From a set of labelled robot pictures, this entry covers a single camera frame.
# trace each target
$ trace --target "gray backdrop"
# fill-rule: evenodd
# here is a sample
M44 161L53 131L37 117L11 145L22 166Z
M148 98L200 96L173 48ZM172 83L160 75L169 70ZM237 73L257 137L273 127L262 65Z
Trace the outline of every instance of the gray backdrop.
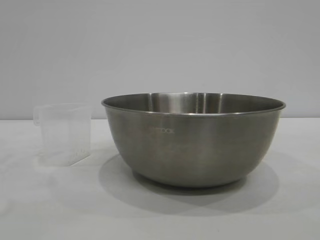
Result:
M261 95L320 117L319 1L2 0L0 119L141 92Z

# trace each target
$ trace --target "white tabletop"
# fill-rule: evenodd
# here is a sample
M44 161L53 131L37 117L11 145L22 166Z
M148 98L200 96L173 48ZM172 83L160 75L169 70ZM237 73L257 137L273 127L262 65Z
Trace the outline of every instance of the white tabletop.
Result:
M282 118L258 168L207 190L133 174L106 120L91 142L90 157L47 167L39 128L0 121L1 240L320 239L320 118Z

